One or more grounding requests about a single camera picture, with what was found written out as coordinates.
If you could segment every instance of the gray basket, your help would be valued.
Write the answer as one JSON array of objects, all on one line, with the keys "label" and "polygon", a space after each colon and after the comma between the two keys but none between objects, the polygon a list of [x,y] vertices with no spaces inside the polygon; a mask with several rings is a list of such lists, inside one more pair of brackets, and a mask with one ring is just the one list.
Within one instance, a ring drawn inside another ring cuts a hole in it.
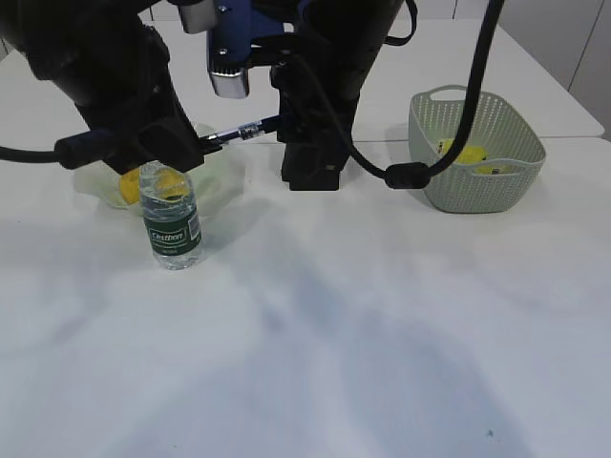
[{"label": "gray basket", "polygon": [[[453,138],[464,100],[433,100],[442,91],[466,91],[464,86],[444,86],[417,94],[410,107],[410,152],[414,161],[433,165],[439,158],[437,144]],[[450,213],[496,213],[513,207],[530,188],[545,161],[545,149],[524,118],[503,98],[482,93],[470,145],[482,146],[488,160],[477,164],[453,164],[434,177],[425,189],[439,210]],[[483,166],[506,173],[485,175]]]}]

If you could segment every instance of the yellow lemon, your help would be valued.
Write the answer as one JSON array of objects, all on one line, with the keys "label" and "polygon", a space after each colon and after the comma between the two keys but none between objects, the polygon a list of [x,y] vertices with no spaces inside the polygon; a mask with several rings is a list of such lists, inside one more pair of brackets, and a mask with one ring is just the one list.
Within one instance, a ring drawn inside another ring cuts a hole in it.
[{"label": "yellow lemon", "polygon": [[122,176],[118,181],[118,191],[128,205],[140,202],[140,169],[134,169]]},{"label": "yellow lemon", "polygon": [[189,194],[189,183],[187,177],[174,169],[162,169],[157,172],[158,195],[161,198],[174,200],[183,198]]}]

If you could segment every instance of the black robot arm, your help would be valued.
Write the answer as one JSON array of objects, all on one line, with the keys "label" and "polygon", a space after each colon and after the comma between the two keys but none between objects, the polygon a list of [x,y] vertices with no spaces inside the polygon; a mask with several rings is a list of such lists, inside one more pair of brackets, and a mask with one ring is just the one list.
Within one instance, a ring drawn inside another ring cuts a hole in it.
[{"label": "black robot arm", "polygon": [[104,160],[122,174],[159,159],[187,171],[219,149],[202,150],[174,91],[169,52],[138,17],[155,3],[0,2],[0,35],[26,55],[36,78],[52,81],[74,102],[91,129],[59,140],[46,157],[70,169]]},{"label": "black robot arm", "polygon": [[[186,32],[210,30],[208,65],[220,96],[248,95],[248,69],[271,66],[280,116],[198,139],[168,71],[169,52],[137,14],[151,0],[0,0],[0,35],[30,62],[38,79],[69,96],[91,131],[59,140],[53,152],[0,147],[0,158],[58,160],[73,169],[103,160],[119,173],[158,159],[181,171],[218,151],[221,139],[278,130],[286,143],[282,176],[293,190],[335,190],[353,157],[391,188],[422,188],[464,148],[474,121],[488,54],[504,0],[490,0],[474,56],[462,121],[436,164],[381,170],[352,144],[361,88],[403,0],[170,0]],[[417,8],[406,0],[415,31]],[[291,23],[295,32],[284,32]]]}]

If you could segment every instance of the water bottle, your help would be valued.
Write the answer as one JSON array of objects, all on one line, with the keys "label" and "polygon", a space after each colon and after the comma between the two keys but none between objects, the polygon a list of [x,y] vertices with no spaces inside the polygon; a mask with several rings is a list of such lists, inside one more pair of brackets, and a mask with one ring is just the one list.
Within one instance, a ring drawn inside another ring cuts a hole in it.
[{"label": "water bottle", "polygon": [[155,161],[140,167],[140,204],[153,254],[162,267],[181,270],[203,251],[200,219],[189,176]]}]

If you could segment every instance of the white table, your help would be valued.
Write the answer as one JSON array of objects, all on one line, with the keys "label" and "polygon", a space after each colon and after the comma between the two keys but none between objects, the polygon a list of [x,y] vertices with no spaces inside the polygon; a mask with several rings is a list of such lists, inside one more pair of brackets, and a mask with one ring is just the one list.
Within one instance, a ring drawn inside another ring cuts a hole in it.
[{"label": "white table", "polygon": [[607,457],[611,144],[544,143],[489,216],[353,164],[290,193],[281,145],[242,146],[179,273],[71,173],[3,163],[0,456]]},{"label": "white table", "polygon": [[[355,139],[407,139],[414,94],[467,83],[479,24],[472,20],[421,21],[408,46],[385,47],[363,90]],[[205,36],[186,35],[179,21],[156,22],[155,27],[171,49],[177,92],[194,120],[225,129],[278,112],[278,96],[270,88],[267,69],[251,72],[248,99],[217,98],[206,73]],[[397,33],[408,29],[405,21],[398,21]],[[495,38],[485,89],[509,100],[539,136],[604,133],[599,122],[504,31]],[[27,62],[16,52],[0,64],[0,100],[0,144],[50,148],[59,137],[85,130],[70,100],[52,84],[35,81]],[[274,137],[258,141],[273,142]]]}]

